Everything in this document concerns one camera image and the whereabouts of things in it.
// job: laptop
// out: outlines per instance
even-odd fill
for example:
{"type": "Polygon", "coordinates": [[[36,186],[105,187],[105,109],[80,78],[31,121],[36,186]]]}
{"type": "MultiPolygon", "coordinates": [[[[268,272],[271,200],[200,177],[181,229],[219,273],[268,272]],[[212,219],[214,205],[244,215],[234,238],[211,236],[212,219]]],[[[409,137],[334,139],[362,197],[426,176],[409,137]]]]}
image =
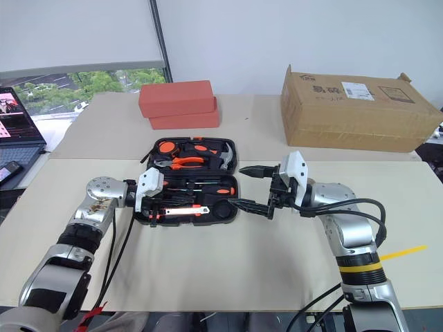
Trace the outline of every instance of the laptop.
{"type": "Polygon", "coordinates": [[[15,188],[46,145],[39,129],[12,88],[0,87],[0,169],[16,161],[23,169],[0,185],[15,188]]]}

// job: white wall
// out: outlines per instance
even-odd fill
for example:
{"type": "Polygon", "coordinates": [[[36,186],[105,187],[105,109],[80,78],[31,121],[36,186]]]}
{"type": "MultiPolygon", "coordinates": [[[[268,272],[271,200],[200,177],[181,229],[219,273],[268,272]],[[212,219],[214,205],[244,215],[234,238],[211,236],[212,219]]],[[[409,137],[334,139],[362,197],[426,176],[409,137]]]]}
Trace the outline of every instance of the white wall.
{"type": "Polygon", "coordinates": [[[284,72],[397,77],[443,107],[442,0],[158,0],[174,81],[280,93],[284,72]]]}
{"type": "Polygon", "coordinates": [[[0,73],[163,63],[148,0],[0,0],[0,31],[0,73]]]}

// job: smartphone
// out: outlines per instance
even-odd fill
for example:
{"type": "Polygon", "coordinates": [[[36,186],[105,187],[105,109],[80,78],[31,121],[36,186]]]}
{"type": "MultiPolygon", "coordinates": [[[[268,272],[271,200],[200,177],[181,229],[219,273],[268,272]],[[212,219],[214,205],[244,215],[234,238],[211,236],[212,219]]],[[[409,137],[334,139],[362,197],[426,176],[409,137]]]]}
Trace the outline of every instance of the smartphone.
{"type": "Polygon", "coordinates": [[[23,169],[22,166],[16,161],[11,161],[0,169],[0,184],[5,183],[8,179],[12,178],[15,174],[23,169]]]}

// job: robotic arm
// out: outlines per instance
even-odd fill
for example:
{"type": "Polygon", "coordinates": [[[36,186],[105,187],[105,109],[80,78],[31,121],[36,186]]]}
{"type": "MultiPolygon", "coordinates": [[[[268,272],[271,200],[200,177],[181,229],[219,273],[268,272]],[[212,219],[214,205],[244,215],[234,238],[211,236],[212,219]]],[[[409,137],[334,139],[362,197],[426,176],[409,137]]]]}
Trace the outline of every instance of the robotic arm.
{"type": "Polygon", "coordinates": [[[116,208],[135,206],[141,211],[142,201],[162,190],[163,175],[150,168],[138,184],[106,176],[89,181],[83,202],[25,283],[19,306],[0,315],[0,331],[59,331],[63,320],[77,316],[88,291],[94,254],[116,208]]]}
{"type": "MultiPolygon", "coordinates": [[[[268,219],[273,218],[275,208],[302,207],[302,216],[314,216],[309,212],[315,210],[313,208],[356,198],[350,188],[340,183],[308,183],[308,169],[298,151],[285,157],[278,166],[245,167],[240,172],[272,178],[267,205],[245,199],[230,200],[238,208],[268,219]]],[[[345,209],[359,213],[355,203],[346,205],[345,209]]],[[[381,266],[369,221],[355,214],[331,212],[319,217],[336,257],[345,299],[351,302],[343,309],[345,330],[408,332],[394,288],[381,266]]],[[[381,240],[384,237],[383,232],[377,235],[381,240]]]]}

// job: laptop screen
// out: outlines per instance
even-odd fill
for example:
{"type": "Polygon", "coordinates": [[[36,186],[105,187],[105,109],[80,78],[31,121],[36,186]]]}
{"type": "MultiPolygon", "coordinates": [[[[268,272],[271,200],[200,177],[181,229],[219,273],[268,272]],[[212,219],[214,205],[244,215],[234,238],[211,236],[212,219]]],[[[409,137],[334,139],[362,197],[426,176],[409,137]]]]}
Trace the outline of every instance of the laptop screen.
{"type": "Polygon", "coordinates": [[[0,143],[44,139],[12,88],[0,88],[0,143]]]}

